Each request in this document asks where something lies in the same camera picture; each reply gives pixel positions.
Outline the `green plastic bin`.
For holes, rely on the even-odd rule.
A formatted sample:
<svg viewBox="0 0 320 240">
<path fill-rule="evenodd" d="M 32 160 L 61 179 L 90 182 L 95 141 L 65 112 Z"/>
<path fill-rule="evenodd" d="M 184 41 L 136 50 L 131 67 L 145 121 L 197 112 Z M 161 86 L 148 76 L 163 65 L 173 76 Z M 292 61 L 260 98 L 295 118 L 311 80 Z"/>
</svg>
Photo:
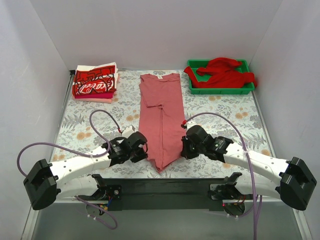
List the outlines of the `green plastic bin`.
<svg viewBox="0 0 320 240">
<path fill-rule="evenodd" d="M 236 59 L 242 62 L 242 66 L 238 67 L 237 70 L 240 73 L 250 72 L 248 64 L 243 59 Z M 191 66 L 195 72 L 197 68 L 204 67 L 208 63 L 207 59 L 190 59 L 187 61 L 187 66 Z M 193 95 L 247 95 L 253 91 L 257 86 L 253 83 L 248 83 L 242 88 L 195 88 L 192 85 L 191 79 L 189 78 L 189 89 Z"/>
</svg>

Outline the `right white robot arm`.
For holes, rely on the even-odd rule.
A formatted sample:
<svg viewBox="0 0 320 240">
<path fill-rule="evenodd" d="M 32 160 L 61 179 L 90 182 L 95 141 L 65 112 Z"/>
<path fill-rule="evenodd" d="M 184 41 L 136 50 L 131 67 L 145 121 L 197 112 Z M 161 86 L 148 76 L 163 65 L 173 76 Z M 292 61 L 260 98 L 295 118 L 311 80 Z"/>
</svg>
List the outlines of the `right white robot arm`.
<svg viewBox="0 0 320 240">
<path fill-rule="evenodd" d="M 285 160 L 245 151 L 229 138 L 212 137 L 197 124 L 185 123 L 182 128 L 186 129 L 182 157 L 193 159 L 204 155 L 213 161 L 253 171 L 248 179 L 243 174 L 232 174 L 224 186 L 215 189 L 218 196 L 237 199 L 241 195 L 262 195 L 280 199 L 293 209 L 306 210 L 317 180 L 301 158 Z"/>
</svg>

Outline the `folded red printed shirt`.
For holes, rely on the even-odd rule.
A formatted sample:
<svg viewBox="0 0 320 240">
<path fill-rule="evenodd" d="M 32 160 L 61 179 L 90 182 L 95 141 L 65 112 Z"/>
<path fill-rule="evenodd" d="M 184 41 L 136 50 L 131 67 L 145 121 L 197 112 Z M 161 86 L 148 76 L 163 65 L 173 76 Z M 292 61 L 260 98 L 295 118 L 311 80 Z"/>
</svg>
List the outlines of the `folded red printed shirt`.
<svg viewBox="0 0 320 240">
<path fill-rule="evenodd" d="M 118 80 L 113 78 L 103 78 L 94 81 L 76 82 L 76 73 L 72 84 L 72 95 L 99 94 L 106 92 L 115 92 L 117 90 Z"/>
</svg>

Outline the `folded magenta shirt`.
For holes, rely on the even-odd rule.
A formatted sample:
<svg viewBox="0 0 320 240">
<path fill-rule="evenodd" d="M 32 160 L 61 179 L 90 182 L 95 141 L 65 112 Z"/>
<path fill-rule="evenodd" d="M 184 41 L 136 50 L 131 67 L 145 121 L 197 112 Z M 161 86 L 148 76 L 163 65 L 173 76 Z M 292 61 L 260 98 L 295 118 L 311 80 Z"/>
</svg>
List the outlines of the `folded magenta shirt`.
<svg viewBox="0 0 320 240">
<path fill-rule="evenodd" d="M 74 96 L 75 99 L 112 99 L 113 92 L 103 92 L 103 93 L 91 93 L 91 94 L 81 94 Z"/>
</svg>

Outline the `folded white shirt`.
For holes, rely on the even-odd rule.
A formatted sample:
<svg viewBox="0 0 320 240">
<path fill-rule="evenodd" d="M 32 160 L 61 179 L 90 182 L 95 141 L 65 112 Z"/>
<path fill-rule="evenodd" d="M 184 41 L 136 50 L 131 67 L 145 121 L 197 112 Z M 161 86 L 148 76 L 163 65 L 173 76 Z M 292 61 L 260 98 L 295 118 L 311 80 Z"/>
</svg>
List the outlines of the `folded white shirt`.
<svg viewBox="0 0 320 240">
<path fill-rule="evenodd" d="M 118 68 L 116 62 L 102 64 L 98 66 L 78 65 L 76 69 L 76 82 L 95 81 L 98 79 L 118 80 Z"/>
</svg>

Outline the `red t shirt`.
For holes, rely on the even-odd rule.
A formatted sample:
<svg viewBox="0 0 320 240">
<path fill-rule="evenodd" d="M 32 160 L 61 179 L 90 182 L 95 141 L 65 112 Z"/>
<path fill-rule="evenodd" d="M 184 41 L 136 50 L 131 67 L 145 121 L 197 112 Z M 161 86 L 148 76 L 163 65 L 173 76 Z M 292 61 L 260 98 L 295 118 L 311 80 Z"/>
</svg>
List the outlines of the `red t shirt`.
<svg viewBox="0 0 320 240">
<path fill-rule="evenodd" d="M 258 85 L 252 72 L 241 73 L 237 68 L 243 64 L 236 59 L 219 57 L 193 71 L 187 66 L 184 72 L 195 88 L 242 88 L 246 84 Z"/>
</svg>

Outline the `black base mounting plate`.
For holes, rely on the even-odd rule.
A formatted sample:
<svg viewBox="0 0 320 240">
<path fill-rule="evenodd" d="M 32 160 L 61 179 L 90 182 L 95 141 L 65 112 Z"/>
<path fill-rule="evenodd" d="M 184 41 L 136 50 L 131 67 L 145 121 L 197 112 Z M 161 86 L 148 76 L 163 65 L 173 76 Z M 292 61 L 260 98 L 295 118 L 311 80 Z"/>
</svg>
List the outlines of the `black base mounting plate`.
<svg viewBox="0 0 320 240">
<path fill-rule="evenodd" d="M 111 201 L 108 209 L 223 211 L 224 200 L 242 204 L 236 177 L 225 178 L 102 178 L 93 175 L 97 189 L 81 193 L 86 201 Z"/>
</svg>

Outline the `pink t shirt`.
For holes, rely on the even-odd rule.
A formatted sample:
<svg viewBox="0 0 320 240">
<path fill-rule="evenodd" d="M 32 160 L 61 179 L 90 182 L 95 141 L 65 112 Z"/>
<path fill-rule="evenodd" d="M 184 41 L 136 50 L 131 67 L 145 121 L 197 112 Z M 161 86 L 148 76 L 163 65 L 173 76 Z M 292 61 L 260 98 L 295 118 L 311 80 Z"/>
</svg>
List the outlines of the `pink t shirt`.
<svg viewBox="0 0 320 240">
<path fill-rule="evenodd" d="M 185 120 L 181 77 L 170 73 L 158 77 L 150 73 L 140 76 L 140 117 L 138 130 L 146 137 L 149 161 L 161 172 L 180 158 L 181 123 Z"/>
</svg>

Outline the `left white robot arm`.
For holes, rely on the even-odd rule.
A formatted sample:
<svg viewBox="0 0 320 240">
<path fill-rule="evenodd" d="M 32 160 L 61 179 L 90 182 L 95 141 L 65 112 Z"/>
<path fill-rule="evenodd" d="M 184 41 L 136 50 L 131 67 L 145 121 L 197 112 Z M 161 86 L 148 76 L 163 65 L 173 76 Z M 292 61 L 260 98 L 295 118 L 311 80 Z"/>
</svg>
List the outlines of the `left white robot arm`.
<svg viewBox="0 0 320 240">
<path fill-rule="evenodd" d="M 33 210 L 42 210 L 56 200 L 80 197 L 85 201 L 119 199 L 121 186 L 94 172 L 130 160 L 133 163 L 148 155 L 146 137 L 136 131 L 116 137 L 83 156 L 63 161 L 39 160 L 23 181 Z"/>
</svg>

